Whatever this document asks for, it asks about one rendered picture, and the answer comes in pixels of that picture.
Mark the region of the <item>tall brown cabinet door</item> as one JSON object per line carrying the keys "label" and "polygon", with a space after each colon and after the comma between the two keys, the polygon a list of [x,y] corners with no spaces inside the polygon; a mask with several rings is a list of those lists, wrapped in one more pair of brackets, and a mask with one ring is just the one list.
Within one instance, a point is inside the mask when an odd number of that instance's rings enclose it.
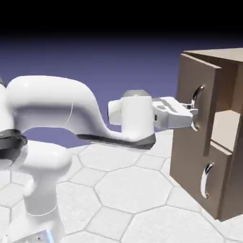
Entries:
{"label": "tall brown cabinet door", "polygon": [[204,86],[204,89],[199,93],[195,104],[198,115],[194,118],[194,123],[198,130],[191,127],[175,129],[173,153],[193,151],[198,152],[199,156],[209,154],[221,73],[222,68],[217,65],[187,54],[180,55],[176,99],[182,103],[191,103],[197,88]]}

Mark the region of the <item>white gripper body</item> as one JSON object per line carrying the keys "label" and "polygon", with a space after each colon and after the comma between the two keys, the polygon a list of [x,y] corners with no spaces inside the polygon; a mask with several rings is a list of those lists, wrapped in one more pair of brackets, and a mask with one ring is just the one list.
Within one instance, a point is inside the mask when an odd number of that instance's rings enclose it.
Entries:
{"label": "white gripper body", "polygon": [[153,98],[154,126],[159,130],[190,127],[193,113],[174,97]]}

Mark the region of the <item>short brown cabinet door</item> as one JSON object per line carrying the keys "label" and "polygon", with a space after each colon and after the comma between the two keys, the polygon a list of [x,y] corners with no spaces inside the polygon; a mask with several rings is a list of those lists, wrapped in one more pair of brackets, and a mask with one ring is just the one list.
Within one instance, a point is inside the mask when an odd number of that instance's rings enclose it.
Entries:
{"label": "short brown cabinet door", "polygon": [[[214,141],[210,142],[209,154],[199,156],[198,152],[171,154],[170,176],[181,185],[214,219],[221,220],[226,171],[232,152]],[[208,199],[202,197],[200,182],[207,163],[214,163],[207,179]]]}

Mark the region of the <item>brown wooden cabinet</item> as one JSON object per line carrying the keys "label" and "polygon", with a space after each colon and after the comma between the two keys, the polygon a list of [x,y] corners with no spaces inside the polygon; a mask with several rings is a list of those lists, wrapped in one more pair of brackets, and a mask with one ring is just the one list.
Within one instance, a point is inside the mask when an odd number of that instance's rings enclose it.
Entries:
{"label": "brown wooden cabinet", "polygon": [[211,140],[232,152],[222,203],[225,221],[243,215],[243,48],[187,50],[222,68]]}

